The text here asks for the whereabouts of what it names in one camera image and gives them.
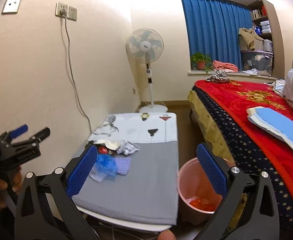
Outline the person right hand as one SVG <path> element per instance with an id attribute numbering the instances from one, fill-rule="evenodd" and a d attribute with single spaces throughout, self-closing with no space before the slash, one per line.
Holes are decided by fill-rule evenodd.
<path id="1" fill-rule="evenodd" d="M 159 234 L 157 240 L 176 240 L 176 237 L 170 230 L 165 230 Z"/>

